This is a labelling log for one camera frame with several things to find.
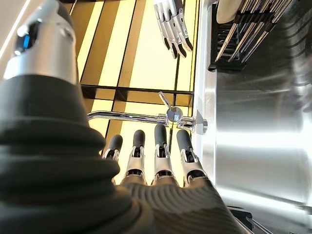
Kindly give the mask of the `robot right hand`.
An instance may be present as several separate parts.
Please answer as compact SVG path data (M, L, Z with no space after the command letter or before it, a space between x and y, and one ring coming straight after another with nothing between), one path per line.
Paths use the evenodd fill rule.
M193 46L189 40L181 0L155 0L153 6L163 43L173 58L186 58Z

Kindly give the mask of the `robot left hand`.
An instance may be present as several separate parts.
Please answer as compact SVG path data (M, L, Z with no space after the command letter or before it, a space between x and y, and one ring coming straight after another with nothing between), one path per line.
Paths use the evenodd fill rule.
M58 0L17 30L0 84L0 231L3 234L241 234L200 160L178 131L179 186L166 128L155 126L155 169L144 171L145 133L134 133L119 185L122 137L89 126L78 80L73 23Z

